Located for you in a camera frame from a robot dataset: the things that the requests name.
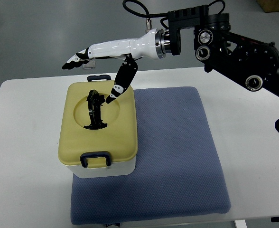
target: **white container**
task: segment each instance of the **white container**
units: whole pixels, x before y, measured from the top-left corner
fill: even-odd
[[[74,83],[69,86],[58,158],[80,178],[128,175],[135,168],[137,123],[134,93],[131,86],[112,101],[100,106],[100,115],[107,126],[89,130],[91,124],[87,97],[91,90],[107,97],[113,81]]]

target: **robotic hand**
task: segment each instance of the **robotic hand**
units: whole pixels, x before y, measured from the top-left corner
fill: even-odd
[[[131,84],[138,66],[135,60],[142,57],[151,59],[161,59],[166,56],[166,51],[162,47],[165,32],[162,29],[152,29],[140,38],[120,39],[99,44],[76,53],[62,67],[62,69],[73,69],[80,67],[96,58],[117,58],[125,62],[121,65],[111,94],[106,98],[106,103],[110,103],[123,94]]]
[[[130,10],[126,2],[139,4],[146,12],[140,14]],[[217,2],[223,4],[218,14],[209,15],[209,7]],[[181,52],[180,30],[194,27],[194,50],[196,58],[204,63],[205,72],[213,69],[240,86],[258,91],[262,87],[279,97],[279,51],[274,42],[263,43],[230,32],[229,14],[222,13],[225,8],[223,0],[215,0],[209,5],[179,9],[161,14],[149,14],[147,8],[138,0],[124,0],[123,7],[136,16],[147,18],[163,17],[161,24],[166,29],[152,29],[139,39],[122,39],[95,44],[76,53],[63,66],[72,69],[88,63],[94,58],[124,59],[114,81],[109,103],[124,93],[133,80],[137,64],[141,57],[161,59],[166,53],[179,55]],[[279,120],[275,124],[279,132]]]

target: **black bracket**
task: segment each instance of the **black bracket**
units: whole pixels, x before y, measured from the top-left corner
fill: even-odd
[[[95,89],[90,90],[87,102],[91,124],[89,126],[84,126],[84,128],[98,130],[107,127],[108,125],[103,123],[101,119],[101,106],[102,103],[105,102],[104,95],[99,95]]]

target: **black handle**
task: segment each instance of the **black handle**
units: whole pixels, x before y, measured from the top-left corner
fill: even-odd
[[[112,164],[111,155],[107,151],[83,153],[80,156],[80,161],[81,161],[81,164],[84,168],[88,168],[88,161],[87,161],[88,158],[100,158],[100,157],[106,158],[106,165],[107,166],[110,166]]]
[[[95,89],[92,89],[87,96],[87,102],[91,124],[84,128],[98,130],[107,127],[108,125],[101,119],[101,106],[105,102],[104,95],[100,95]]]
[[[96,80],[108,80],[111,81],[110,75],[91,75],[87,77],[88,82]]]

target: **blue cushion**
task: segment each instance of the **blue cushion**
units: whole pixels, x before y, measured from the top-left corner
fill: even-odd
[[[204,108],[194,87],[135,90],[136,168],[126,176],[74,175],[71,222],[108,224],[231,207]]]

